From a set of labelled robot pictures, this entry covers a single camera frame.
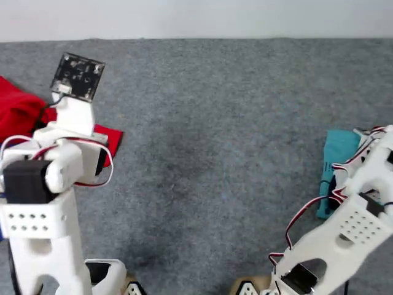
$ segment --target red wire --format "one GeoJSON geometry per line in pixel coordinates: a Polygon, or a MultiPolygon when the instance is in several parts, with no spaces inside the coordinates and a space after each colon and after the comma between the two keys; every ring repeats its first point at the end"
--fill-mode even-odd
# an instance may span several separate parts
{"type": "Polygon", "coordinates": [[[293,246],[292,246],[292,242],[291,242],[290,237],[289,237],[289,230],[290,230],[290,228],[295,224],[295,222],[303,215],[303,213],[304,213],[309,207],[311,207],[312,205],[314,205],[316,202],[318,202],[318,201],[320,201],[320,200],[323,200],[323,199],[327,199],[327,198],[334,199],[334,200],[336,200],[337,202],[339,202],[340,204],[342,203],[341,200],[340,200],[339,198],[335,197],[335,196],[317,197],[317,198],[312,199],[311,201],[309,201],[309,204],[307,204],[307,206],[305,206],[304,208],[302,208],[302,209],[294,216],[294,218],[292,218],[291,222],[288,224],[287,229],[286,229],[286,231],[285,231],[285,237],[286,237],[286,240],[287,240],[287,243],[288,243],[288,245],[289,245],[289,249],[290,249],[290,250],[291,250],[292,247],[293,247],[293,246]]]}
{"type": "Polygon", "coordinates": [[[58,145],[55,144],[55,145],[53,145],[53,146],[49,146],[49,147],[46,147],[46,148],[44,148],[44,149],[41,149],[37,154],[34,155],[33,160],[38,160],[38,159],[41,158],[43,155],[45,155],[47,151],[49,151],[49,150],[51,150],[51,149],[54,149],[54,148],[57,148],[57,147],[58,147],[58,145]]]}

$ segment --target carpet floor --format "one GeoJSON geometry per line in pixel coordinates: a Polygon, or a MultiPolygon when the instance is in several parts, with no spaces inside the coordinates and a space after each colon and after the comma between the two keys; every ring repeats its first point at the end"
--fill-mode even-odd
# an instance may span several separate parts
{"type": "MultiPolygon", "coordinates": [[[[110,185],[76,190],[84,255],[121,259],[148,294],[225,295],[270,273],[318,195],[327,130],[392,123],[393,40],[3,43],[0,74],[49,100],[63,52],[106,62],[96,122],[125,131],[110,185]]],[[[321,222],[311,209],[293,239],[321,222]]],[[[391,265],[389,240],[349,294],[389,293],[391,265]]]]}

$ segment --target teal cloth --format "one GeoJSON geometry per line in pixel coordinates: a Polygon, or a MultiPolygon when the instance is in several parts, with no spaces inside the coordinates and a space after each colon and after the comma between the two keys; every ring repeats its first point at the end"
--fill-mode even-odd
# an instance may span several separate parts
{"type": "MultiPolygon", "coordinates": [[[[329,182],[333,178],[333,163],[343,163],[352,157],[359,145],[360,136],[347,130],[329,130],[324,147],[324,166],[322,167],[319,195],[327,195],[329,182]]],[[[333,211],[328,208],[328,200],[321,200],[317,217],[327,219],[333,211]]]]}

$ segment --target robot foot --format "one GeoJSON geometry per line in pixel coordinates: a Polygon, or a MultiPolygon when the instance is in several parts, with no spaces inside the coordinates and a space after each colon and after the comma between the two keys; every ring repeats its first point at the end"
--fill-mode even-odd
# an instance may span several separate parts
{"type": "Polygon", "coordinates": [[[270,287],[270,280],[270,276],[239,278],[232,285],[229,295],[259,295],[270,287]]]}

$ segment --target red fabric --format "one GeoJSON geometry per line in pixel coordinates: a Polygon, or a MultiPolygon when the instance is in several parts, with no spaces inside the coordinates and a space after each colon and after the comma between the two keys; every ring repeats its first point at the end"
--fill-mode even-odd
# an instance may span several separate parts
{"type": "MultiPolygon", "coordinates": [[[[0,76],[0,143],[12,135],[31,136],[39,111],[44,106],[45,102],[38,96],[23,92],[0,76]]],[[[47,124],[56,120],[56,117],[56,110],[48,108],[45,110],[42,122],[47,124]]],[[[123,132],[100,125],[95,125],[94,131],[108,136],[108,149],[114,157],[123,132]]]]}

